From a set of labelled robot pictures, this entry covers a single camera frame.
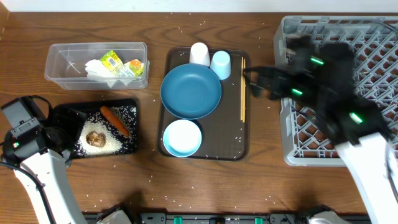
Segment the round plate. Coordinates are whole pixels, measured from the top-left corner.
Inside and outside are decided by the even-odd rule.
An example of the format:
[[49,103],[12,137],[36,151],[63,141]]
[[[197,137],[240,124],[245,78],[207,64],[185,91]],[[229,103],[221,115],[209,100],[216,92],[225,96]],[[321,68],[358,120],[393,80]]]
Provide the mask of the round plate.
[[173,156],[191,156],[200,147],[200,129],[194,122],[189,120],[174,121],[167,126],[163,133],[163,144]]
[[164,78],[160,97],[164,107],[174,116],[198,119],[217,107],[221,99],[221,83],[204,65],[180,65]]

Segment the light blue cup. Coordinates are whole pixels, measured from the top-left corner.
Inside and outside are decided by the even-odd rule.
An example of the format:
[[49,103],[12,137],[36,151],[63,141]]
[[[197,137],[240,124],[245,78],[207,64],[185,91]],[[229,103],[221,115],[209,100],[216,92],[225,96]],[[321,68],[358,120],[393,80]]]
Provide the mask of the light blue cup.
[[210,69],[215,72],[220,80],[231,74],[231,57],[223,50],[217,51],[211,59]]
[[174,121],[163,133],[163,144],[167,152],[175,157],[191,156],[200,147],[201,131],[192,121]]

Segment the brown food piece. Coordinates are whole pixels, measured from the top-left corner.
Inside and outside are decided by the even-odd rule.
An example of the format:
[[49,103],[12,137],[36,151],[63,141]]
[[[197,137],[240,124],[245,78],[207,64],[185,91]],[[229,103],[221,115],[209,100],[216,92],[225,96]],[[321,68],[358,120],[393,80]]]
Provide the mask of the brown food piece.
[[102,115],[104,115],[104,117],[122,134],[124,134],[126,137],[130,136],[129,130],[123,126],[122,122],[120,122],[120,120],[113,114],[110,108],[107,106],[102,106],[99,110],[101,111]]
[[95,146],[95,147],[104,147],[105,142],[106,142],[105,135],[102,133],[98,134],[95,131],[87,134],[86,140],[89,145]]

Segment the wooden table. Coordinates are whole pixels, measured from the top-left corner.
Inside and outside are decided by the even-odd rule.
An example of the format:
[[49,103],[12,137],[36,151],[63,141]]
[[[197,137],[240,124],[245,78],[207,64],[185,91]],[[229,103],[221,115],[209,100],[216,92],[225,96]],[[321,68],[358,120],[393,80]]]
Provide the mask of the wooden table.
[[[12,12],[0,41],[0,105],[24,95],[43,96],[54,106],[138,99],[136,154],[75,160],[67,169],[82,211],[99,212],[124,202],[135,212],[161,208],[180,213],[265,214],[323,203],[339,213],[365,213],[347,169],[291,167],[284,162],[278,101],[251,99],[250,151],[239,162],[176,159],[154,151],[167,52],[200,41],[214,48],[244,50],[253,66],[272,65],[272,38],[286,15]],[[145,42],[149,86],[66,91],[45,80],[50,45],[74,42]],[[2,113],[0,124],[3,138],[11,126]],[[0,198],[2,223],[37,223],[28,195],[9,169],[0,169]]]

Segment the orange carrot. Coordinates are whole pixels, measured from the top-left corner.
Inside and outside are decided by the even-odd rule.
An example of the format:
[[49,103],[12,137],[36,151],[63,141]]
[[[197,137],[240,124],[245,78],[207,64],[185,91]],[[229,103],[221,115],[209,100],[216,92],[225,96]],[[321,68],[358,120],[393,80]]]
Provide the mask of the orange carrot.
[[127,130],[126,127],[123,126],[122,122],[113,114],[111,109],[109,109],[107,106],[102,106],[99,109],[104,115],[104,117],[113,125],[115,128],[117,128],[122,134],[124,134],[126,137],[130,136],[129,130]]

